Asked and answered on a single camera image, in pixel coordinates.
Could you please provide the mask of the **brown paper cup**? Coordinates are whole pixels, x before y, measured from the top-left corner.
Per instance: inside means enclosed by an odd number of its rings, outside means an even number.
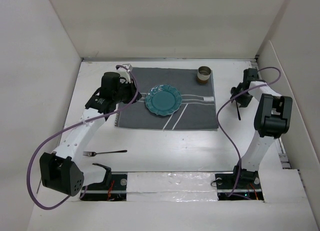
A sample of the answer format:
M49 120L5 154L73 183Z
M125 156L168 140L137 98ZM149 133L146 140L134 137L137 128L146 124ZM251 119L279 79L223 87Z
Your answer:
M207 84L211 77L212 70L208 66L201 66L197 70L196 80L199 84Z

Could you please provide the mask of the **silver fork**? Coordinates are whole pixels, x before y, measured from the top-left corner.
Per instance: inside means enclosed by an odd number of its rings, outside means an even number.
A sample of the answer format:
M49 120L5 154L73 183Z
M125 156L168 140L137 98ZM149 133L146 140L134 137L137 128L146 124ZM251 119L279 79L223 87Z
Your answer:
M85 157L95 157L97 155L104 155L104 154L118 154L118 153L127 153L127 150L117 150L117 151L107 151L107 152L89 152L89 151L84 151L82 153L83 156Z

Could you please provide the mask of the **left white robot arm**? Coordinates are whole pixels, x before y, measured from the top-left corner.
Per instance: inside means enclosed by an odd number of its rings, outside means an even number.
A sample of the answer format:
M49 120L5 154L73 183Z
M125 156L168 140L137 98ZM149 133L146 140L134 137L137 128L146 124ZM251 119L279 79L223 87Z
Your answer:
M93 93L82 113L79 125L52 153L40 157L40 173L43 186L74 197L83 186L95 184L100 189L111 185L111 168L93 163L88 169L80 169L83 151L95 132L106 122L119 103L134 103L140 98L132 78L117 72L106 72L101 86Z

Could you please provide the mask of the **teal ceramic plate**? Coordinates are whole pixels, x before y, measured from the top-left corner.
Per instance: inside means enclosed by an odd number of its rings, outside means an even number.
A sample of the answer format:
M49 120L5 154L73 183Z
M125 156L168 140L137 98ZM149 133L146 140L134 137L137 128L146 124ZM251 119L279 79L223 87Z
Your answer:
M180 108L182 96L177 88L168 84L161 84L148 91L145 95L144 103L152 114L168 116Z

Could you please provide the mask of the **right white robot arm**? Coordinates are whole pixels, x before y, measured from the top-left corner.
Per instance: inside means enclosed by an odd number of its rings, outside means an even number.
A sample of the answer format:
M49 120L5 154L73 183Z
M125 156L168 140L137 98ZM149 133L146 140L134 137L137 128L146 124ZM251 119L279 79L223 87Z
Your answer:
M231 89L231 100L240 104L241 108L246 108L253 98L258 101L253 121L255 132L231 175L231 182L237 188L255 181L268 149L290 128L293 99L274 91L259 78L257 69L248 68L243 71L243 81Z

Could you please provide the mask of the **black spoon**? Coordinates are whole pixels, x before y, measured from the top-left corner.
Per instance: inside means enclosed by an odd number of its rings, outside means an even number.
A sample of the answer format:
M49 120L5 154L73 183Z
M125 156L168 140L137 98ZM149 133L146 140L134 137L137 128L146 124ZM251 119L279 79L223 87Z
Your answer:
M236 93L236 87L232 87L231 88L231 95ZM241 114L240 114L240 110L239 110L239 106L238 106L238 102L236 100L234 100L235 102L235 106L236 106L236 110L237 110L237 116L238 116L238 120L241 121Z

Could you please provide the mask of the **grey cloth placemat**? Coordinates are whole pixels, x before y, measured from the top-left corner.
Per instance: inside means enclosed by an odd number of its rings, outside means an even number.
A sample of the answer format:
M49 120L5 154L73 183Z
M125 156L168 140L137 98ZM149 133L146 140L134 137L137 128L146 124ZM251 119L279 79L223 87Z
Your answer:
M214 78L197 81L197 69L134 67L141 98L116 115L125 129L216 130Z

